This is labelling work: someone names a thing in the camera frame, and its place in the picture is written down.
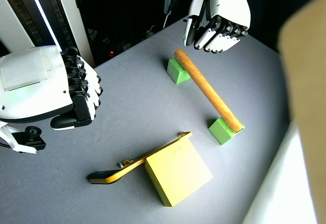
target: wooden stick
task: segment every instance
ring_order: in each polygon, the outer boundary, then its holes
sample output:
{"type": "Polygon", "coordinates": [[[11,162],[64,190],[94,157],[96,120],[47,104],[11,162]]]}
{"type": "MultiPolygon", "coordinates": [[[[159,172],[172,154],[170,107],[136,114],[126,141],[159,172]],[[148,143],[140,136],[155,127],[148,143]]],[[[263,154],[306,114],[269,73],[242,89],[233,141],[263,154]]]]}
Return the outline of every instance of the wooden stick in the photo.
{"type": "Polygon", "coordinates": [[[202,90],[230,128],[234,132],[239,132],[240,130],[244,129],[243,124],[241,124],[241,122],[235,117],[235,115],[217,94],[214,88],[209,84],[200,70],[193,64],[188,55],[180,48],[175,51],[174,56],[182,67],[188,72],[188,74],[191,76],[200,90],[202,90]]]}

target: wooden cylinder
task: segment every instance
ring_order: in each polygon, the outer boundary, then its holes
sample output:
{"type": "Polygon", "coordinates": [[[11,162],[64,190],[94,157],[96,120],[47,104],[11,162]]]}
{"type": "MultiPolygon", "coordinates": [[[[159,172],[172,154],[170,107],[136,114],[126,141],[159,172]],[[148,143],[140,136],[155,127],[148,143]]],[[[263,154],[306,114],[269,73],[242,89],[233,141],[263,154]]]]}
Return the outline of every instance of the wooden cylinder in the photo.
{"type": "Polygon", "coordinates": [[[174,53],[177,61],[182,65],[182,67],[188,72],[190,77],[194,80],[197,86],[202,90],[211,104],[216,108],[225,122],[234,132],[239,132],[244,129],[243,124],[235,117],[232,111],[228,108],[222,98],[217,94],[214,88],[209,84],[200,70],[191,61],[188,55],[180,48],[174,53]]]}

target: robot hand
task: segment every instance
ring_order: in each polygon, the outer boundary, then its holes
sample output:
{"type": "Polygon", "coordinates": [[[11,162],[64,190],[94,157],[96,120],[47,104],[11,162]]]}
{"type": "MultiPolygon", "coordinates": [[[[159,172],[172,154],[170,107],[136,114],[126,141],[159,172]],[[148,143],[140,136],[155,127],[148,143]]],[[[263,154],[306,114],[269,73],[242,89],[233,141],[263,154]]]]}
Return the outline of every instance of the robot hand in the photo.
{"type": "Polygon", "coordinates": [[[248,34],[250,9],[247,0],[193,0],[189,9],[184,45],[195,49],[223,52],[248,34]],[[206,9],[209,24],[200,27],[206,9]]]}
{"type": "Polygon", "coordinates": [[[8,123],[32,123],[54,117],[51,127],[65,130],[89,125],[100,105],[100,77],[70,47],[31,48],[0,58],[0,146],[36,153],[45,147],[41,130],[25,131],[8,123]]]}

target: wooden rod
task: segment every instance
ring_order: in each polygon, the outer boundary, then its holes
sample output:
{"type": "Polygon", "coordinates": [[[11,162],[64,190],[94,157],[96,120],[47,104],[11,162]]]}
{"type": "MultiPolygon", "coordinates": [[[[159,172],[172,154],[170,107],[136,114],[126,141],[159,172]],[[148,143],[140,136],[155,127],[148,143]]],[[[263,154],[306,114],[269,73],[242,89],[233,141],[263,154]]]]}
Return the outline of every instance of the wooden rod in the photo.
{"type": "Polygon", "coordinates": [[[188,55],[180,48],[174,52],[174,56],[182,67],[188,72],[197,86],[202,90],[211,104],[216,108],[225,122],[234,132],[239,132],[244,129],[243,124],[235,117],[232,111],[228,108],[222,98],[217,94],[214,88],[209,84],[200,70],[191,61],[188,55]]]}

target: gray table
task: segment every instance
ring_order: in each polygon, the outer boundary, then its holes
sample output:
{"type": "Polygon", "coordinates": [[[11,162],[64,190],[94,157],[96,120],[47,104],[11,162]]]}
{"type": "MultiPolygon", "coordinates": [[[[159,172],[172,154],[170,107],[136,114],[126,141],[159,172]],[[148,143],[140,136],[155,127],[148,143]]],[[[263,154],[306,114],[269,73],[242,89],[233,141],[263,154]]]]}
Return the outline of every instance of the gray table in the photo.
{"type": "Polygon", "coordinates": [[[44,151],[0,148],[0,223],[242,221],[288,126],[280,59],[250,36],[222,54],[185,48],[246,126],[220,146],[207,130],[219,117],[213,106],[192,80],[175,85],[166,73],[183,30],[179,21],[97,68],[104,92],[90,126],[54,131],[46,120],[34,123],[44,151]],[[179,131],[194,133],[191,141],[214,175],[179,205],[162,205],[144,166],[112,185],[86,180],[179,131]]]}

